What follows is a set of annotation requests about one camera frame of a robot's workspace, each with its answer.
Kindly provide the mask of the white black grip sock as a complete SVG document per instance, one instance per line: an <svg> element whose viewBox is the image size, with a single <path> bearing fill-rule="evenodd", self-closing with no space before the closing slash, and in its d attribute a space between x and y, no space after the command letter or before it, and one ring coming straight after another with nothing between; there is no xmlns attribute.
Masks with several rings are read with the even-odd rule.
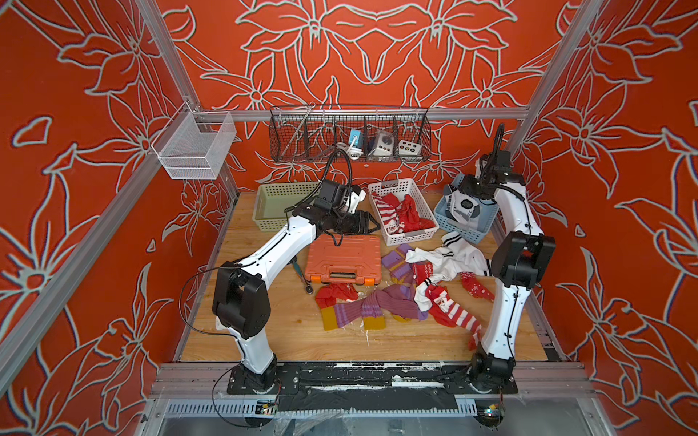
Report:
<svg viewBox="0 0 698 436"><path fill-rule="evenodd" d="M454 217L454 221L462 225L475 225L478 222L481 207L478 201L470 195L453 191L447 196L446 201L448 211Z"/></svg>

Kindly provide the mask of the red christmas sock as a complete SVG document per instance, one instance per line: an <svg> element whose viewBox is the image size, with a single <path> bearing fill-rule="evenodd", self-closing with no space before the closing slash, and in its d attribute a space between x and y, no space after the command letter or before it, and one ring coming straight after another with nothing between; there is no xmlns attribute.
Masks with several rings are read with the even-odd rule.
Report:
<svg viewBox="0 0 698 436"><path fill-rule="evenodd" d="M400 229L397 231L399 233L410 233L434 227L433 221L423 218L419 214L416 201L410 194L407 194L405 199L401 201L397 212L400 219Z"/></svg>

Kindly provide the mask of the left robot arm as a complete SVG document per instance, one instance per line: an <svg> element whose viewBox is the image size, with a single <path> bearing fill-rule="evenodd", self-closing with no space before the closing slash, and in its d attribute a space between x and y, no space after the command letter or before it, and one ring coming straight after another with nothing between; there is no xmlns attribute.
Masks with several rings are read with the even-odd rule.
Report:
<svg viewBox="0 0 698 436"><path fill-rule="evenodd" d="M272 312L268 292L303 250L308 265L320 269L305 278L309 283L332 283L342 274L351 274L358 284L379 282L380 242L368 226L371 214L358 207L365 198L357 185L323 181L287 207L285 224L260 249L218 268L212 306L216 328L234 337L241 354L229 392L267 393L281 386L265 331Z"/></svg>

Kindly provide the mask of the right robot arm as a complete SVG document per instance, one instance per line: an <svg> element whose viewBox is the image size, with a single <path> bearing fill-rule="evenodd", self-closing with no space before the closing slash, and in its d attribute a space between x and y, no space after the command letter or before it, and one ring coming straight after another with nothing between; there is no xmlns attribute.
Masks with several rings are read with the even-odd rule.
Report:
<svg viewBox="0 0 698 436"><path fill-rule="evenodd" d="M490 273L496 278L492 314L468 371L476 392L489 393L513 380L516 334L525 303L542 281L556 242L534 218L525 180L514 172L508 151L494 150L481 157L476 174L467 176L460 190L495 201L505 225L505 239L490 261Z"/></svg>

